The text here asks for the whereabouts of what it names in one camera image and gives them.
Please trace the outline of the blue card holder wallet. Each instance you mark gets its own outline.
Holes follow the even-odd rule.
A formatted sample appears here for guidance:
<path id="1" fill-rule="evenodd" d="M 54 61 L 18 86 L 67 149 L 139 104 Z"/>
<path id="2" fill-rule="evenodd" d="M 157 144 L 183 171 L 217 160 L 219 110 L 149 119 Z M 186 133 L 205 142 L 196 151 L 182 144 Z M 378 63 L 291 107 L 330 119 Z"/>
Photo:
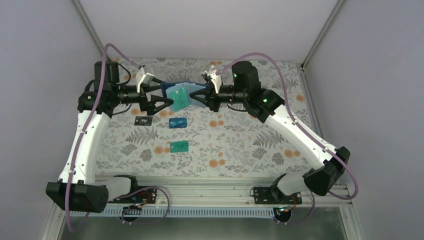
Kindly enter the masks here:
<path id="1" fill-rule="evenodd" d="M 189 106 L 205 108 L 206 105 L 198 100 L 190 97 L 190 93 L 205 89 L 207 85 L 194 82 L 162 82 L 160 83 L 162 95 L 173 100 L 173 104 L 169 107 L 172 111 L 177 112 Z"/>

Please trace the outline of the black credit card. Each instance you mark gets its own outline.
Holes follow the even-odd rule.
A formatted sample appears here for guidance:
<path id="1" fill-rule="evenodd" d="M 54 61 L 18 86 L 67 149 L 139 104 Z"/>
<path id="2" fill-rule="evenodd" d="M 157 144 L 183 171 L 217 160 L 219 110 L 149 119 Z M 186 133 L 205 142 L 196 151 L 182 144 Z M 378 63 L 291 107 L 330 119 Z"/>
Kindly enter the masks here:
<path id="1" fill-rule="evenodd" d="M 136 116 L 134 120 L 135 126 L 151 126 L 153 123 L 152 116 Z"/>

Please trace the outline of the green credit card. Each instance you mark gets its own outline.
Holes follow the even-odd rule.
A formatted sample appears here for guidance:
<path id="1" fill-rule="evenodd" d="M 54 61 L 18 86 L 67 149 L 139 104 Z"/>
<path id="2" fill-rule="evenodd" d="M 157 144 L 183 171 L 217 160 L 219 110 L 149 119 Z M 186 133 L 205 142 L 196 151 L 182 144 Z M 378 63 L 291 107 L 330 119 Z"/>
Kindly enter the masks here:
<path id="1" fill-rule="evenodd" d="M 189 151 L 188 141 L 173 141 L 169 145 L 171 153 L 184 153 Z"/>
<path id="2" fill-rule="evenodd" d="M 168 91 L 166 94 L 169 99 L 173 100 L 173 104 L 171 105 L 173 112 L 178 112 L 190 105 L 187 93 L 184 88 L 177 88 Z"/>

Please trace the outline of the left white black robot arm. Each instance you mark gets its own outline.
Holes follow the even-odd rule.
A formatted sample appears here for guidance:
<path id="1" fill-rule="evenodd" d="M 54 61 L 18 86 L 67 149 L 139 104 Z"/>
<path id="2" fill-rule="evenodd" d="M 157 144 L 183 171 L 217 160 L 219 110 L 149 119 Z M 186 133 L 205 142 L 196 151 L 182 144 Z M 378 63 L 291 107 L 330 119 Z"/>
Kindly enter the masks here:
<path id="1" fill-rule="evenodd" d="M 77 130 L 66 164 L 57 181 L 48 182 L 46 195 L 62 210 L 101 213 L 107 203 L 119 196 L 131 203 L 139 197 L 137 180 L 131 175 L 115 175 L 106 184 L 96 184 L 96 158 L 106 126 L 120 104 L 138 104 L 141 111 L 153 116 L 173 104 L 173 100 L 149 92 L 159 90 L 162 80 L 140 66 L 136 84 L 120 82 L 116 61 L 94 64 L 94 78 L 78 98 Z"/>

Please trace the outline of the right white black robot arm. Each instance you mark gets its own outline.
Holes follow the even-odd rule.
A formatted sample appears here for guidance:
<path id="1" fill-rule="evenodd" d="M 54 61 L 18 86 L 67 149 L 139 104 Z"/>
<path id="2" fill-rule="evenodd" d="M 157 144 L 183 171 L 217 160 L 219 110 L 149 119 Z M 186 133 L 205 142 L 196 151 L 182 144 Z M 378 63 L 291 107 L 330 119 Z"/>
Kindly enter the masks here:
<path id="1" fill-rule="evenodd" d="M 190 93 L 190 98 L 218 112 L 222 103 L 243 104 L 247 113 L 273 128 L 306 158 L 311 169 L 306 173 L 282 174 L 272 184 L 271 198 L 278 204 L 290 195 L 312 191 L 325 196 L 345 172 L 350 151 L 335 147 L 287 109 L 285 100 L 271 89 L 261 86 L 258 70 L 249 61 L 239 61 L 231 67 L 233 84 L 223 85 L 221 76 L 212 65 L 202 77 L 207 88 Z"/>

